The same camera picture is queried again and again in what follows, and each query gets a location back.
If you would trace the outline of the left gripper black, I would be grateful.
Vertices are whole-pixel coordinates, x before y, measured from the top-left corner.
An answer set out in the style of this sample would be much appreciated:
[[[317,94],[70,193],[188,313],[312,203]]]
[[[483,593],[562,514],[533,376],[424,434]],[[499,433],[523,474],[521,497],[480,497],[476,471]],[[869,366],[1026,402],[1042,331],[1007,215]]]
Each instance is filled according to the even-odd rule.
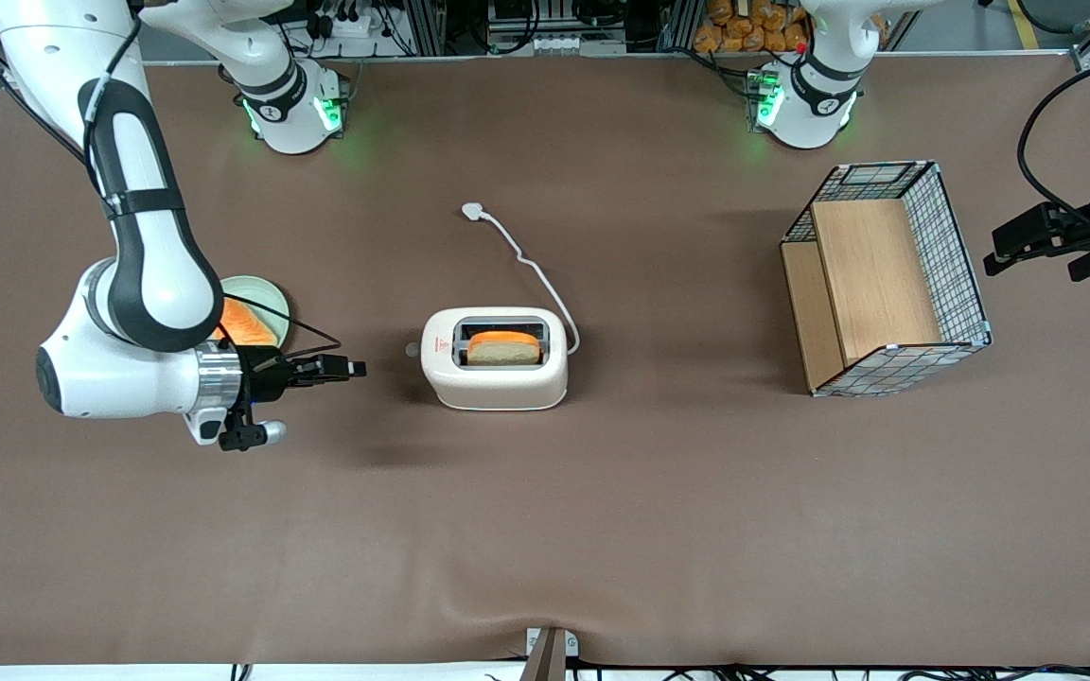
[[[1090,203],[1079,212],[1090,219]],[[1071,283],[1081,283],[1090,277],[1090,224],[1083,218],[1051,203],[1030,207],[993,230],[993,253],[983,258],[983,271],[995,277],[1020,260],[1086,252],[1068,264]]]

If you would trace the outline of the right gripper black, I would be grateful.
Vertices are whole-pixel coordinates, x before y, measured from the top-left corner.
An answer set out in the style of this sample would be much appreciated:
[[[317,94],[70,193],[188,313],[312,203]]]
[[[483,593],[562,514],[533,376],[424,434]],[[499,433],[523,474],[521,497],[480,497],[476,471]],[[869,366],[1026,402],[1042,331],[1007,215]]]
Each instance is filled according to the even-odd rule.
[[[239,346],[239,366],[242,368],[239,404],[245,405],[270,404],[284,396],[286,389],[310,387],[313,375],[315,382],[349,382],[367,372],[364,361],[319,355],[287,358],[271,345]]]

